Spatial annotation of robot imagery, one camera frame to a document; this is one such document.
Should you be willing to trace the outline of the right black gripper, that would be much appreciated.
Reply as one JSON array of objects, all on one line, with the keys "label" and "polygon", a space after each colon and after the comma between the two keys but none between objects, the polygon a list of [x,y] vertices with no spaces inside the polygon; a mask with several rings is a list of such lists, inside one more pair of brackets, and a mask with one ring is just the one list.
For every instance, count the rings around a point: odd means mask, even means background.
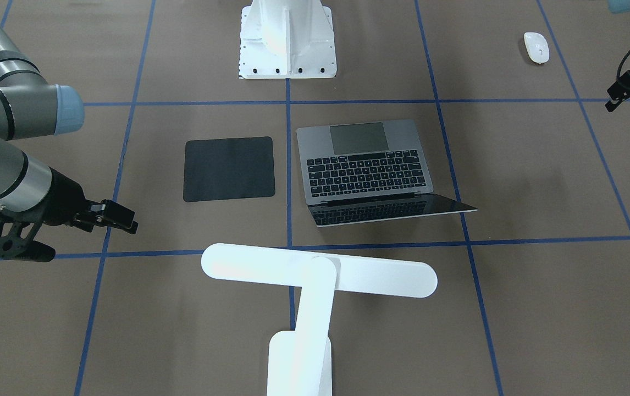
[{"label": "right black gripper", "polygon": [[112,200],[99,203],[87,200],[83,188],[57,170],[46,196],[46,225],[69,227],[107,227],[135,235],[139,224],[135,212]]}]

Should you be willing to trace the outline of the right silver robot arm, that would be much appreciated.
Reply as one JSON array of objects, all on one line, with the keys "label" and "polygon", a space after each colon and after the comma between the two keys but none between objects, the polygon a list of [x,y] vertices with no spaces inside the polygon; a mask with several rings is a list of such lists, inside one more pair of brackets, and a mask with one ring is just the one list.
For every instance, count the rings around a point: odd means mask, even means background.
[{"label": "right silver robot arm", "polygon": [[112,200],[88,200],[77,182],[14,145],[76,132],[84,120],[79,93],[49,83],[0,25],[0,221],[136,233],[132,210]]}]

